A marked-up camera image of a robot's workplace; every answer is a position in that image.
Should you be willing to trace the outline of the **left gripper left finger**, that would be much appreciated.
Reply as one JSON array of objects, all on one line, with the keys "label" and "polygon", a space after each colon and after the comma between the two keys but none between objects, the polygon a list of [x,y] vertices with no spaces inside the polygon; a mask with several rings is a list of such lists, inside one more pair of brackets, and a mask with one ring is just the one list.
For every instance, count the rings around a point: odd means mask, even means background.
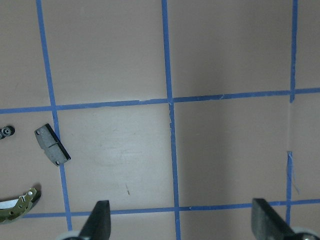
[{"label": "left gripper left finger", "polygon": [[108,240],[111,236],[111,210],[108,200],[98,201],[78,237],[81,240]]}]

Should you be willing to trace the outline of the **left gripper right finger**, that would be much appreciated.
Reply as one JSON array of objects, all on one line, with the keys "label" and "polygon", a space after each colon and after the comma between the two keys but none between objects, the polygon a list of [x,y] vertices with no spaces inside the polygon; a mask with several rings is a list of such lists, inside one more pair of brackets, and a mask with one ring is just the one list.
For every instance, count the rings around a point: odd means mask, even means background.
[{"label": "left gripper right finger", "polygon": [[263,198],[253,198],[251,231],[256,240],[297,240],[297,234]]}]

